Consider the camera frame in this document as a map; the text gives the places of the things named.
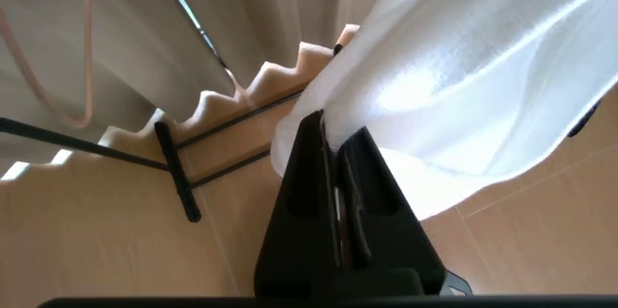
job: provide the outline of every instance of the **beige curtain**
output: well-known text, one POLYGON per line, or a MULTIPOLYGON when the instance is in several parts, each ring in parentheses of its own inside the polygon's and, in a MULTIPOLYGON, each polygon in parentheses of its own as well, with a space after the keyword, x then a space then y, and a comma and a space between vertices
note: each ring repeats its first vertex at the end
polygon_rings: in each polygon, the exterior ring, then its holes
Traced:
MULTIPOLYGON (((301 41, 332 46, 376 0, 186 0, 239 85, 265 61, 293 67, 301 41)), ((35 73, 73 114, 83 111, 82 0, 0 0, 35 73)), ((108 126, 135 131, 156 108, 177 121, 201 91, 235 86, 178 0, 93 0, 94 121, 74 130, 42 108, 0 43, 0 116, 97 141, 108 126)), ((0 134, 0 175, 59 148, 0 134)))

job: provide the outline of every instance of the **cord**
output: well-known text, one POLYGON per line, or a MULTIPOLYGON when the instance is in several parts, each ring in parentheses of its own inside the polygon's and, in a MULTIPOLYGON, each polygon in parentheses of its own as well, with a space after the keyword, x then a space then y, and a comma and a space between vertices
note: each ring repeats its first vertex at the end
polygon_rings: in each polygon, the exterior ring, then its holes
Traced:
POLYGON ((42 86, 41 82, 39 82, 39 79, 32 71, 26 56, 19 47, 19 43, 17 42, 17 39, 13 34, 13 30, 11 29, 11 25, 9 24, 9 20, 1 7, 0 31, 2 32, 2 37, 4 38, 4 41, 7 44, 7 47, 9 48, 19 71, 21 71, 21 75, 26 80, 28 87, 35 94, 37 99, 46 108, 58 115, 65 124, 73 128, 86 127, 91 122, 93 117, 93 38, 91 0, 84 0, 84 78, 86 84, 86 103, 84 106, 84 116, 81 119, 74 119, 73 117, 67 115, 47 94, 47 91, 42 86))

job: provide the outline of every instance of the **black metal rod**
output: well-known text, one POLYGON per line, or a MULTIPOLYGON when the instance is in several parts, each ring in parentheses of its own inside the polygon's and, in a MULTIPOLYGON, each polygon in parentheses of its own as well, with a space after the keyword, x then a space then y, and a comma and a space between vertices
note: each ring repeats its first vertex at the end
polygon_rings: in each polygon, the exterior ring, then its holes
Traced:
POLYGON ((268 156, 269 154, 270 154, 270 149, 268 149, 266 151, 263 151, 263 152, 261 152, 259 154, 253 155, 253 156, 251 156, 251 157, 249 157, 249 158, 247 158, 245 160, 240 161, 239 163, 233 164, 233 165, 231 165, 231 166, 229 166, 227 168, 223 168, 223 169, 221 169, 220 171, 218 171, 218 172, 216 172, 214 174, 210 174, 209 176, 207 176, 205 178, 202 178, 202 179, 198 180, 197 182, 192 182, 189 185, 189 188, 195 188, 195 187, 198 187, 198 186, 203 185, 205 183, 212 182, 213 180, 221 178, 221 177, 223 177, 226 174, 232 173, 235 170, 238 170, 238 169, 244 167, 245 165, 248 165, 248 164, 251 164, 251 163, 253 163, 253 162, 257 161, 257 160, 260 160, 260 159, 268 156))
POLYGON ((24 138, 42 141, 44 143, 55 144, 65 148, 71 148, 91 154, 100 154, 105 157, 116 158, 126 162, 140 164, 146 167, 169 171, 165 163, 157 162, 155 160, 147 159, 133 154, 123 153, 118 150, 91 143, 89 141, 73 138, 65 134, 56 133, 54 131, 39 128, 36 126, 26 125, 21 122, 10 120, 7 118, 0 118, 0 132, 6 132, 24 138))
POLYGON ((189 187, 189 181, 184 174, 183 165, 178 157, 178 152, 174 150, 174 141, 170 134, 170 128, 163 122, 157 122, 154 124, 154 131, 156 132, 156 137, 161 145, 163 155, 165 155, 170 173, 176 184, 176 191, 181 197, 184 213, 189 221, 198 222, 202 218, 202 214, 200 213, 197 203, 195 203, 195 197, 193 196, 193 192, 191 192, 191 187, 189 187))
POLYGON ((176 145, 176 150, 180 150, 180 149, 182 149, 184 147, 187 147, 187 146, 189 146, 191 144, 197 143, 198 141, 200 141, 200 140, 202 140, 202 139, 204 139, 206 137, 209 137, 209 136, 215 134, 216 132, 219 132, 219 131, 227 128, 227 127, 233 126, 233 125, 235 125, 235 124, 237 124, 239 122, 242 122, 242 121, 244 121, 244 120, 246 120, 246 119, 248 119, 250 117, 253 117, 255 115, 263 113, 263 112, 265 112, 265 111, 267 111, 267 110, 269 110, 269 109, 271 109, 271 108, 273 108, 273 107, 275 107, 275 106, 277 106, 277 105, 279 105, 281 103, 284 103, 286 101, 289 101, 289 100, 292 100, 294 98, 297 98, 298 96, 300 96, 302 91, 304 91, 304 90, 300 90, 300 91, 295 92, 295 93, 293 93, 293 94, 291 94, 289 96, 285 96, 283 98, 280 98, 280 99, 278 99, 278 100, 276 100, 274 102, 271 102, 271 103, 269 103, 267 105, 264 105, 264 106, 262 106, 260 108, 257 108, 255 110, 249 111, 248 113, 246 113, 244 115, 241 115, 241 116, 239 116, 239 117, 237 117, 237 118, 235 118, 233 120, 230 120, 230 121, 226 122, 223 125, 216 126, 215 128, 211 128, 211 129, 209 129, 209 130, 207 130, 207 131, 205 131, 203 133, 200 133, 200 134, 198 134, 198 135, 196 135, 194 137, 188 138, 188 139, 182 141, 181 143, 178 143, 176 145))

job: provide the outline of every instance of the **brown floor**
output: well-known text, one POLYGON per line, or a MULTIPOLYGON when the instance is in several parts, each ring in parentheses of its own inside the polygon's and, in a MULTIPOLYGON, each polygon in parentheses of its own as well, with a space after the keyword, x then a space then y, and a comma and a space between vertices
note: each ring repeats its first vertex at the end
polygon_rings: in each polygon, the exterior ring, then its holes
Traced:
MULTIPOLYGON (((236 99, 208 97, 177 141, 297 90, 329 61, 301 53, 236 99)), ((191 180, 267 148, 281 104, 182 152, 191 180)), ((110 146, 162 159, 152 124, 110 146)), ((423 222, 444 263, 477 294, 618 294, 618 89, 538 167, 423 222)), ((89 154, 0 183, 0 306, 75 295, 252 295, 280 179, 263 158, 195 190, 186 221, 169 175, 89 154)))

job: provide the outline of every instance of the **translucent white fabric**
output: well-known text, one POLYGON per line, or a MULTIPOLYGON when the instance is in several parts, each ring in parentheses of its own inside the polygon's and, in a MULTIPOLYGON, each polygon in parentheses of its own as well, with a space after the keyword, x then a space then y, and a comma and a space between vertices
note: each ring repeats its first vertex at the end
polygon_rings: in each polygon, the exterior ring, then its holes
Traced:
POLYGON ((278 125, 367 126, 419 219, 546 158, 618 80, 618 0, 379 0, 278 125))

